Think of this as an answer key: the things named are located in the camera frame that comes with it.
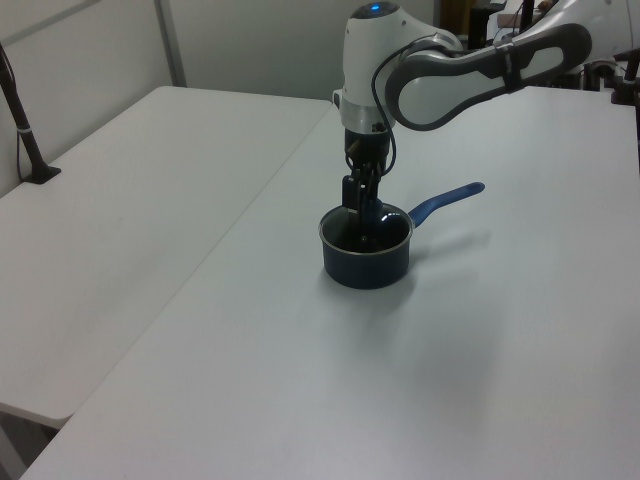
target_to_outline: white wall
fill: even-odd
[[[165,0],[189,87],[329,99],[344,28],[367,0]],[[432,23],[434,0],[402,7]]]
[[[0,12],[11,2],[0,0]],[[47,162],[171,84],[153,0],[101,0],[5,50]],[[18,183],[15,134],[0,95],[0,197]]]

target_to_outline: black stand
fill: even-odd
[[[0,45],[0,86],[9,104],[9,110],[16,122],[18,134],[22,138],[24,148],[27,150],[29,159],[31,160],[31,175],[24,179],[25,182],[42,185],[60,173],[59,168],[50,167],[42,159],[40,149],[36,143],[36,138],[31,131],[31,125],[27,120],[27,115],[22,108],[22,102],[18,96],[15,79],[9,67],[7,56],[4,53],[2,45]]]
[[[629,55],[629,63],[624,77],[615,79],[615,90],[611,94],[611,103],[616,105],[638,106],[640,85],[636,80],[640,65],[640,50],[633,50]]]

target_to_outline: pan handle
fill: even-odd
[[[416,208],[409,212],[411,220],[413,220],[414,227],[419,227],[429,215],[436,211],[440,207],[445,207],[465,198],[472,197],[484,190],[484,183],[475,182],[465,185],[464,187],[456,188],[450,192],[443,193],[436,197],[425,200]]]

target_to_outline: saucepan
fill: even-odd
[[[477,195],[484,184],[471,183],[422,202],[409,213],[376,201],[363,215],[339,206],[320,221],[324,267],[338,283],[351,288],[382,288],[400,280],[409,269],[409,242],[435,210]]]

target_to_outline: table surface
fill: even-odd
[[[160,88],[0,201],[0,410],[75,413],[330,103]]]
[[[637,478],[633,109],[528,88],[396,135],[385,201],[487,186],[416,230],[404,279],[323,270],[331,109],[24,479]]]

